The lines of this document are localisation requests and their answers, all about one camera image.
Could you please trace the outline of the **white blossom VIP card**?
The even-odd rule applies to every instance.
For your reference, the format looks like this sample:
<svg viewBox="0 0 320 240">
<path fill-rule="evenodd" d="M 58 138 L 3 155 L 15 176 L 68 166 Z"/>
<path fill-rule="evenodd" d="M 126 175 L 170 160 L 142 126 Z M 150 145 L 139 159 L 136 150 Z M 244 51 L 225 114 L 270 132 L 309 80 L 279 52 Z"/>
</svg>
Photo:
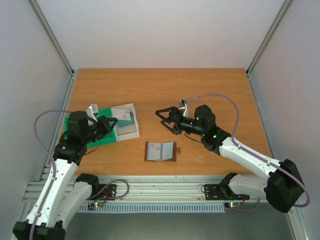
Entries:
<svg viewBox="0 0 320 240">
<path fill-rule="evenodd" d="M 131 120 L 131 112 L 127 109 L 122 108 L 112 108 L 111 109 L 112 116 L 120 121 L 130 121 Z"/>
</svg>

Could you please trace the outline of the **brown leather card holder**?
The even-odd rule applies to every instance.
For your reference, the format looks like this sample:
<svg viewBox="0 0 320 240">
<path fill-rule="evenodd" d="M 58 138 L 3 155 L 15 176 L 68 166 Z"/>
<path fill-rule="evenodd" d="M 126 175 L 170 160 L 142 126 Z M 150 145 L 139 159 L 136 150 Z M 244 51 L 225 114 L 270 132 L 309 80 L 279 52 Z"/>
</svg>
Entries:
<svg viewBox="0 0 320 240">
<path fill-rule="evenodd" d="M 181 153 L 177 143 L 168 142 L 152 142 L 145 143 L 145 162 L 176 162 L 177 155 Z"/>
</svg>

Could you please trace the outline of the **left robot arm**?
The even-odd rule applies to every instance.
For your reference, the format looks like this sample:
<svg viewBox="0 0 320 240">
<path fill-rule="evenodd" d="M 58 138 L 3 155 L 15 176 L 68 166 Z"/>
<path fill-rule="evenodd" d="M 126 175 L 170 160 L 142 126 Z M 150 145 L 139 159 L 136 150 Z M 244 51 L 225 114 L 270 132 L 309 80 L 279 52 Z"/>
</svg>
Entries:
<svg viewBox="0 0 320 240">
<path fill-rule="evenodd" d="M 71 112 L 67 129 L 51 157 L 51 169 L 32 211 L 24 221 L 18 221 L 13 234 L 18 240 L 63 240 L 67 227 L 79 206 L 87 199 L 96 199 L 101 193 L 96 175 L 81 174 L 71 192 L 66 188 L 77 170 L 87 145 L 103 139 L 117 123 L 114 117 L 98 118 L 89 111 Z"/>
</svg>

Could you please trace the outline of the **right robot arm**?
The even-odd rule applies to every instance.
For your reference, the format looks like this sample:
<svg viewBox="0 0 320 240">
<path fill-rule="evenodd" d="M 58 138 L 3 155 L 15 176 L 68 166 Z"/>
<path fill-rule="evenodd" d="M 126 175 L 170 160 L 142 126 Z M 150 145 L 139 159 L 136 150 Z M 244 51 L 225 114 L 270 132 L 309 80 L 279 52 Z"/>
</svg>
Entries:
<svg viewBox="0 0 320 240">
<path fill-rule="evenodd" d="M 173 134 L 198 135 L 208 151 L 231 159 L 254 173 L 251 177 L 229 173 L 220 182 L 220 191 L 225 198 L 241 194 L 257 197 L 267 200 L 279 212 L 288 213 L 305 193 L 305 185 L 293 161 L 270 158 L 243 145 L 217 126 L 216 116 L 207 105 L 198 106 L 193 118 L 184 116 L 183 110 L 175 106 L 157 110 L 155 114 Z"/>
</svg>

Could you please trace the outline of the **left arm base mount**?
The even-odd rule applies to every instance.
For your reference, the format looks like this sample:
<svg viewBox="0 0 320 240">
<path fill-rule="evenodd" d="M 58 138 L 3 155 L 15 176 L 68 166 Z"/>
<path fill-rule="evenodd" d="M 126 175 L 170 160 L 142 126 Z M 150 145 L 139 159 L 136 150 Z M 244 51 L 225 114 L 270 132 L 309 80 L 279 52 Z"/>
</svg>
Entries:
<svg viewBox="0 0 320 240">
<path fill-rule="evenodd" d="M 88 199 L 89 200 L 104 200 L 105 198 L 109 198 L 111 200 L 113 200 L 116 197 L 116 193 L 117 193 L 117 185 L 116 184 L 110 184 L 109 186 L 107 186 L 102 192 L 100 192 L 98 195 L 96 195 L 95 197 L 91 196 Z"/>
</svg>

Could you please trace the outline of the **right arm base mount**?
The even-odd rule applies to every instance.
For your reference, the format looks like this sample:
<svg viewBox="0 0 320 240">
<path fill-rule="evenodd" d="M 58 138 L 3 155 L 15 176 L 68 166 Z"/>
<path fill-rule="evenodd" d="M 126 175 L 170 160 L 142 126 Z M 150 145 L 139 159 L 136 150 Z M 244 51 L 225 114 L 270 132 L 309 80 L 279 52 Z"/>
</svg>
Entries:
<svg viewBox="0 0 320 240">
<path fill-rule="evenodd" d="M 250 199 L 249 195 L 235 194 L 229 187 L 223 187 L 219 184 L 204 184 L 201 186 L 200 191 L 204 194 L 207 201 L 246 201 Z"/>
</svg>

